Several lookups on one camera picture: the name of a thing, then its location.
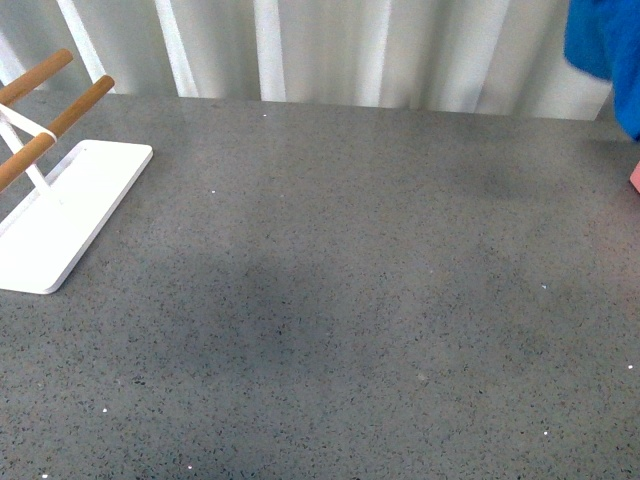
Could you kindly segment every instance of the white base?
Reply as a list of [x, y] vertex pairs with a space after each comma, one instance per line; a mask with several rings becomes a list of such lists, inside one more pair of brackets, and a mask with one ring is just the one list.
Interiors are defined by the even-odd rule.
[[153, 156], [148, 145], [84, 140], [0, 223], [0, 289], [55, 292]]

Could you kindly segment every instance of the wooden dowel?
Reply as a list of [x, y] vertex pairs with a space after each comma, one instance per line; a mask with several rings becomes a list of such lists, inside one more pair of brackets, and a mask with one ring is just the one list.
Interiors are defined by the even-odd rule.
[[29, 143], [0, 165], [0, 192], [42, 156], [55, 142], [51, 135], [39, 133]]
[[61, 137], [69, 127], [93, 107], [115, 85], [113, 78], [103, 75], [89, 89], [73, 102], [64, 112], [47, 127], [56, 137]]
[[[61, 137], [98, 100], [104, 97], [114, 84], [113, 78], [104, 75], [49, 124], [49, 131], [56, 137]], [[0, 192], [38, 160], [54, 143], [51, 135], [40, 133], [9, 160], [0, 165]]]
[[17, 102], [27, 93], [31, 92], [45, 80], [60, 71], [67, 63], [73, 60], [71, 52], [65, 48], [58, 50], [49, 58], [39, 63], [9, 85], [0, 90], [0, 103], [6, 106]]

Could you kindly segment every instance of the blue cloth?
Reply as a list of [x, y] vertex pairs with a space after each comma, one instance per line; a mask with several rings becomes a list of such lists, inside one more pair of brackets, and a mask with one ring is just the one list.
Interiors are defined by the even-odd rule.
[[564, 53], [573, 66], [613, 82], [616, 119], [640, 140], [640, 0], [571, 0]]

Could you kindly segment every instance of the speckled quartz surface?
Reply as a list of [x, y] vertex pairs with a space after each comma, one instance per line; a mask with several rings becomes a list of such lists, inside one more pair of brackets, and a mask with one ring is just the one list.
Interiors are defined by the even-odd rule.
[[109, 96], [43, 169], [82, 138], [155, 156], [57, 293], [0, 292], [0, 478], [640, 477], [615, 125]]

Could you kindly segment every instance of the towel holder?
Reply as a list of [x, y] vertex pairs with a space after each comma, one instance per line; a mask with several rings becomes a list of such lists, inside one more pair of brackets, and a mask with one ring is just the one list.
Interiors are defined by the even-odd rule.
[[[0, 164], [0, 202], [24, 172], [35, 186], [0, 223], [0, 289], [55, 292], [153, 156], [148, 145], [83, 140], [42, 175], [35, 162], [115, 82], [104, 75], [46, 128], [10, 107], [72, 59], [59, 50], [0, 90], [0, 136], [13, 152]], [[33, 138], [23, 145], [14, 127]]]

